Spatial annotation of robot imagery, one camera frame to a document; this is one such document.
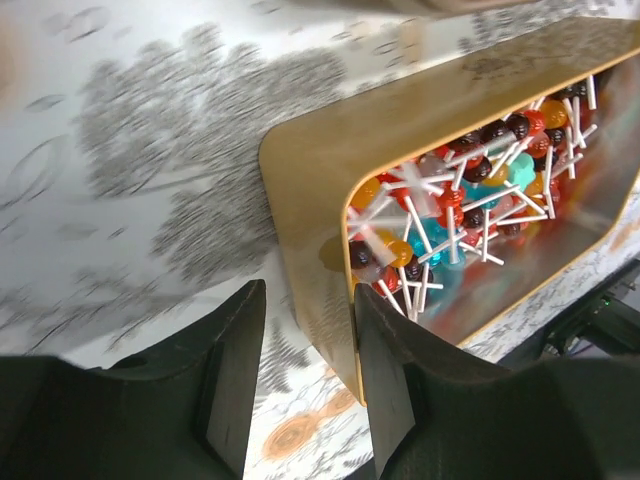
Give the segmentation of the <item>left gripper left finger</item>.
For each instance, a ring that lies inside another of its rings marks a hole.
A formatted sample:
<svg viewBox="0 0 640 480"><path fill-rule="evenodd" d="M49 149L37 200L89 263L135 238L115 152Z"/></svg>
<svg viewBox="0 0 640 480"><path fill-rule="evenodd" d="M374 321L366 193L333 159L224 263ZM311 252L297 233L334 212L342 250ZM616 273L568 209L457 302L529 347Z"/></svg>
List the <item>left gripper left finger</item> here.
<svg viewBox="0 0 640 480"><path fill-rule="evenodd" d="M188 327L108 369L1 360L5 479L238 479L266 317L252 280Z"/></svg>

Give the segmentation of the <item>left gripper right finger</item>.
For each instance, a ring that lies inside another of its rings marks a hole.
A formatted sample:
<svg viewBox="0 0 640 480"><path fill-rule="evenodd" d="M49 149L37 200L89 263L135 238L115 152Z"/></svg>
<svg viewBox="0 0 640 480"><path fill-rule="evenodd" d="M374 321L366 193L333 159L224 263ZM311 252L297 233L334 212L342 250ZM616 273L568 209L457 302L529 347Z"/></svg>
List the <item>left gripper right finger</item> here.
<svg viewBox="0 0 640 480"><path fill-rule="evenodd" d="M381 479L635 479L639 362L560 358L510 370L355 291Z"/></svg>

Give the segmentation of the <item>tin of lollipops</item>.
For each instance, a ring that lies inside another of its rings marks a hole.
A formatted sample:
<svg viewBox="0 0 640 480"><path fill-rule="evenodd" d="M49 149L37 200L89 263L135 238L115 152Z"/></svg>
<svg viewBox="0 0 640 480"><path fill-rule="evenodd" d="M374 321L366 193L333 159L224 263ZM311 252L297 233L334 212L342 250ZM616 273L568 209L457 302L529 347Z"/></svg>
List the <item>tin of lollipops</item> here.
<svg viewBox="0 0 640 480"><path fill-rule="evenodd" d="M638 22L574 17L267 133L298 324L357 398L357 285L465 345L606 237L639 178L638 88Z"/></svg>

